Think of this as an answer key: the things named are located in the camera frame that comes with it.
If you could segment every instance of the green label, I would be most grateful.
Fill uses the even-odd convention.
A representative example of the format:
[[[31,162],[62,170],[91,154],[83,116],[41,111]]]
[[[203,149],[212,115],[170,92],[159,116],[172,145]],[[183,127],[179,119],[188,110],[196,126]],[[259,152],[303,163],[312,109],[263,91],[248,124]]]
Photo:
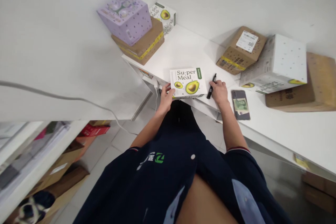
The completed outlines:
[[[159,3],[155,3],[155,5],[157,5],[157,6],[161,7],[162,9],[164,9],[164,8],[165,8],[163,5],[161,5],[161,4],[159,4]]]
[[[196,72],[197,72],[198,79],[202,79],[201,69],[200,68],[196,68]]]
[[[156,159],[155,159],[155,163],[163,163],[164,160],[164,155],[162,155],[162,153],[157,153],[156,154]]]

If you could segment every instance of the white cable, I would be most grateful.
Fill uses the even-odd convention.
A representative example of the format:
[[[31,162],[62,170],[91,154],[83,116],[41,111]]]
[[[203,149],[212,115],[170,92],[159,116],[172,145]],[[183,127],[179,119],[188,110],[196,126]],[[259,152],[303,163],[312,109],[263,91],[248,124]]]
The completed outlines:
[[[100,106],[96,103],[93,103],[92,101],[86,100],[84,98],[60,96],[58,94],[49,93],[49,92],[46,92],[46,91],[43,91],[43,90],[40,90],[40,89],[36,89],[36,88],[33,88],[33,87],[25,86],[25,85],[14,83],[14,82],[6,82],[6,81],[2,81],[2,80],[0,80],[0,86],[7,86],[7,87],[10,87],[10,88],[21,89],[21,90],[25,90],[25,91],[28,91],[28,92],[31,92],[31,93],[36,93],[38,95],[43,95],[43,96],[56,98],[56,99],[61,99],[61,100],[79,100],[79,101],[82,101],[82,102],[89,103],[89,104],[94,105],[98,108],[110,111],[113,114],[113,116],[115,117],[115,120],[117,121],[117,124],[121,129],[123,129],[124,131],[126,131],[127,133],[130,133],[132,135],[138,135],[138,134],[129,132],[127,129],[122,127],[119,123],[119,120],[118,120],[117,116],[115,115],[115,113],[111,109],[102,107],[102,106]]]
[[[155,111],[156,111],[156,109],[157,109],[157,107],[158,107],[158,90],[157,89],[155,89],[155,92],[156,92],[156,99],[155,99]]]

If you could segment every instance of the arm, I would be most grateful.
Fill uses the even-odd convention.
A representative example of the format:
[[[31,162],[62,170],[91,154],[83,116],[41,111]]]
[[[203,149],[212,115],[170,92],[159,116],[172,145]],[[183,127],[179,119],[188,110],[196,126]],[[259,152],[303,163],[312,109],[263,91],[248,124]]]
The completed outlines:
[[[212,97],[222,114],[223,135],[226,149],[228,150],[232,147],[244,147],[248,149],[247,143],[231,109],[225,82],[217,80],[216,83],[210,82],[210,85],[213,88]]]
[[[162,87],[161,102],[159,108],[155,112],[155,115],[149,120],[147,125],[139,133],[139,135],[134,139],[130,147],[141,148],[155,137],[165,115],[170,110],[170,105],[173,101],[173,94],[175,92],[175,89],[171,89],[171,87],[169,86],[170,83]]]

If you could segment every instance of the red sleeve trim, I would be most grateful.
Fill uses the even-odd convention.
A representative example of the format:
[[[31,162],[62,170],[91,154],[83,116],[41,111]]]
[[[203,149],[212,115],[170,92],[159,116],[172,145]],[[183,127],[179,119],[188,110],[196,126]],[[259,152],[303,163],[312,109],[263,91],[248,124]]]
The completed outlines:
[[[233,151],[233,150],[236,150],[236,149],[240,149],[240,150],[243,150],[243,151],[247,151],[248,153],[251,154],[251,152],[249,151],[249,149],[244,148],[244,147],[232,147],[232,148],[228,149],[226,152]]]
[[[129,150],[138,151],[138,149],[135,147],[129,148]]]

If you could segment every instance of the smartphone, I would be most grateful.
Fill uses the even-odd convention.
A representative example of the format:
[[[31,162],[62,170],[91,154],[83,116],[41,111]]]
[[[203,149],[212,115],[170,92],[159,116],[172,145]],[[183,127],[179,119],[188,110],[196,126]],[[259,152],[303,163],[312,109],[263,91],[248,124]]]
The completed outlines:
[[[232,103],[234,108],[234,114],[238,121],[250,120],[249,106],[247,105],[246,94],[244,90],[232,90]]]

